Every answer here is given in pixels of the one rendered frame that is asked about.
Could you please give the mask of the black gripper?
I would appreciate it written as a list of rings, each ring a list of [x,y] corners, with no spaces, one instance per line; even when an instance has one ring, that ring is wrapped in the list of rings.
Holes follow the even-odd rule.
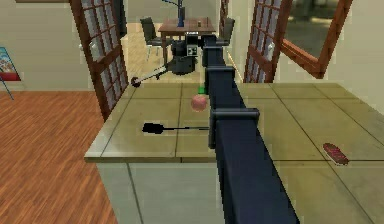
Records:
[[[131,85],[137,88],[145,80],[153,77],[159,79],[159,77],[168,70],[175,75],[186,75],[192,73],[195,70],[195,65],[197,63],[197,48],[197,45],[188,45],[185,40],[174,41],[171,45],[173,58],[167,63],[167,68],[165,66],[161,66],[145,76],[132,77]]]

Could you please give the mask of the pink apple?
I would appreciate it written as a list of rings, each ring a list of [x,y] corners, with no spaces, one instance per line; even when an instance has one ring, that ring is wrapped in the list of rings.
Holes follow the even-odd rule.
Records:
[[[194,111],[204,111],[207,106],[207,99],[204,95],[195,95],[191,100],[191,107]]]

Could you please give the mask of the black dining chair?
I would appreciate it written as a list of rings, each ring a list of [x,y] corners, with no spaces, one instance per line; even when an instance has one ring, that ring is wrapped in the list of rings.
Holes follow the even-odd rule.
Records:
[[[216,43],[219,46],[229,46],[232,32],[234,29],[235,20],[227,17],[224,22],[223,32],[217,37]]]
[[[156,54],[159,54],[160,49],[165,49],[168,52],[167,47],[172,44],[172,38],[165,39],[165,46],[162,46],[162,38],[156,34],[154,22],[151,17],[143,18],[140,20],[143,29],[144,39],[147,47],[147,56],[151,54],[151,49],[156,48]]]

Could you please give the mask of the black spatula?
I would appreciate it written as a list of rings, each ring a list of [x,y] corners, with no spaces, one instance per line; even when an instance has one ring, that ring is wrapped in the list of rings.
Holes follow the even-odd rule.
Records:
[[[144,133],[150,134],[162,134],[164,131],[172,131],[172,130],[208,130],[208,127],[165,127],[162,124],[155,123],[144,123],[142,127],[142,131]]]

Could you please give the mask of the brown glazed room door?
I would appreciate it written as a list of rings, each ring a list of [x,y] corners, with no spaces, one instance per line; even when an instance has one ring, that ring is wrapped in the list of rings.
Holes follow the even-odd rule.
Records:
[[[272,83],[279,61],[292,0],[255,0],[244,83]],[[267,46],[275,44],[272,61]]]
[[[121,44],[117,0],[69,0],[101,114],[107,120],[129,86]],[[90,42],[98,46],[94,61]]]

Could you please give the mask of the brown wooden dining table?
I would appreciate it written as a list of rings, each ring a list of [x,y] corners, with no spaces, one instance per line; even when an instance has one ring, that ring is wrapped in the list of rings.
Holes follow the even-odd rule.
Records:
[[[202,21],[202,27],[198,27],[197,22]],[[162,46],[165,46],[165,39],[168,37],[184,36],[187,32],[197,32],[198,34],[212,34],[216,32],[209,17],[186,18],[184,27],[177,27],[177,19],[167,19],[159,28],[162,38]],[[168,52],[163,49],[164,63],[168,62]]]

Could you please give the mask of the pale green kitchen counter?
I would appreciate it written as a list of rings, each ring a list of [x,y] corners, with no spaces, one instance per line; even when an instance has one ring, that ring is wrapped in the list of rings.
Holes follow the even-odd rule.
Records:
[[[301,224],[384,224],[384,116],[334,83],[242,84]],[[193,83],[129,88],[85,160],[96,164],[118,224],[224,224],[206,131],[144,133],[144,123],[205,127]],[[336,165],[324,143],[349,159]]]

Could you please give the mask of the blue vase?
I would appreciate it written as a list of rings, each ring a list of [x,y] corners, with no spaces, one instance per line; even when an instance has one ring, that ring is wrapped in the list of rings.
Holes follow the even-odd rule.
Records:
[[[177,27],[184,27],[184,19],[185,19],[185,7],[183,6],[183,0],[177,0],[174,2],[173,0],[161,0],[168,4],[173,4],[177,7],[178,10],[178,23]]]

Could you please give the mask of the colourful picture on stand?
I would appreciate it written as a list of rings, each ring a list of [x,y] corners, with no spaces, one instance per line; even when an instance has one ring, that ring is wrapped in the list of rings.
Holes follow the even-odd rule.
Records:
[[[11,57],[5,47],[0,47],[0,82],[5,87],[6,92],[11,99],[14,99],[9,90],[6,81],[20,81],[21,78],[17,72]]]

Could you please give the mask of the brown framed window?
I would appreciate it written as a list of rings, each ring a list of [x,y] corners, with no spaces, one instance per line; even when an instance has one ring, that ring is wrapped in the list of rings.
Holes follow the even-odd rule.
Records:
[[[318,57],[284,39],[281,51],[316,79],[323,79],[353,0],[339,0]]]

